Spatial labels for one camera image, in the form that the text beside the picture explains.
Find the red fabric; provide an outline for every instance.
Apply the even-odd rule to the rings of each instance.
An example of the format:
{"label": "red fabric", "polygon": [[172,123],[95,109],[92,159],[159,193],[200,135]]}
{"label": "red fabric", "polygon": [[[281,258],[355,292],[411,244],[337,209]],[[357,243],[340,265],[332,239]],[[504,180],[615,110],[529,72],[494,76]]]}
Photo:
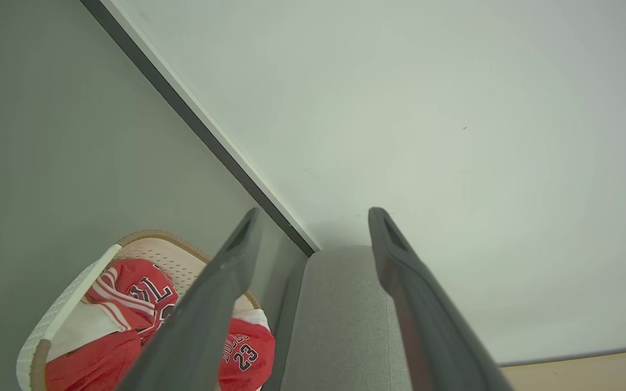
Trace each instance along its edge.
{"label": "red fabric", "polygon": [[115,332],[47,363],[48,391],[110,391],[141,351],[136,331]]}
{"label": "red fabric", "polygon": [[115,304],[120,324],[137,329],[146,344],[172,313],[178,294],[169,275],[153,262],[137,259],[115,262],[97,278],[86,298],[94,304]]}
{"label": "red fabric", "polygon": [[275,341],[264,326],[231,319],[218,380],[222,391],[255,391],[272,374]]}

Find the white plastic basket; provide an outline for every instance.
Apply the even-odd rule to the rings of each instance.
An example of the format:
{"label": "white plastic basket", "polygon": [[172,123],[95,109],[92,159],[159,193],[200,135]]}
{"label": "white plastic basket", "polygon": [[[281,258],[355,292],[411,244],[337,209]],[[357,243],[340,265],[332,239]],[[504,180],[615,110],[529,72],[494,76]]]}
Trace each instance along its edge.
{"label": "white plastic basket", "polygon": [[[158,264],[171,276],[179,297],[187,292],[210,260],[198,248],[169,232],[156,230],[135,232],[117,241],[99,260],[74,278],[45,312],[24,343],[16,361],[16,376],[23,391],[47,389],[45,364],[47,352],[52,346],[52,338],[102,272],[114,262],[134,258],[142,258]],[[236,300],[234,309],[259,309],[259,305],[252,295],[246,292]]]}

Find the gray floor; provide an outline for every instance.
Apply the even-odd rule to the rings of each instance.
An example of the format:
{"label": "gray floor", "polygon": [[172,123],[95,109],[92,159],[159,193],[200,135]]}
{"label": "gray floor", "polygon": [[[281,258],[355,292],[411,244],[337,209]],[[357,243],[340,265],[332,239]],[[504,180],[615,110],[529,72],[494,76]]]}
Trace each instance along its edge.
{"label": "gray floor", "polygon": [[[253,199],[77,0],[0,2],[0,389],[45,309],[114,240],[214,254]],[[305,255],[271,221],[252,291],[272,321]]]}

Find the beige wooden surface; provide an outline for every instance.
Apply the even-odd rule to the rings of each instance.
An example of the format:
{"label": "beige wooden surface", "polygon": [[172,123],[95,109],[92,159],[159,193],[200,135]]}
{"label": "beige wooden surface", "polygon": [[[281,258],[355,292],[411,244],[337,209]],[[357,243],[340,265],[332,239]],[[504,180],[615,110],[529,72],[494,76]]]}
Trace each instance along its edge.
{"label": "beige wooden surface", "polygon": [[515,391],[626,391],[626,353],[503,371]]}

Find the clothes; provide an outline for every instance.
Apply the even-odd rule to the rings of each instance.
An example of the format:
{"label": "clothes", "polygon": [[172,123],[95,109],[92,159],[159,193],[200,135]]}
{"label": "clothes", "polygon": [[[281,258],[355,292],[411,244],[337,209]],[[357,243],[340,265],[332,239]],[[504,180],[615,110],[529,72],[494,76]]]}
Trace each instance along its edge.
{"label": "clothes", "polygon": [[136,331],[115,332],[47,363],[47,391],[112,391],[141,351]]}
{"label": "clothes", "polygon": [[171,277],[161,268],[137,259],[115,262],[91,285],[85,300],[115,304],[117,321],[137,329],[144,345],[171,315],[178,294]]}
{"label": "clothes", "polygon": [[114,332],[131,330],[117,321],[113,311],[119,310],[111,302],[103,304],[78,302],[52,338],[47,362]]}
{"label": "clothes", "polygon": [[218,373],[222,391],[256,391],[272,374],[275,340],[264,312],[239,312],[248,321],[231,319]]}

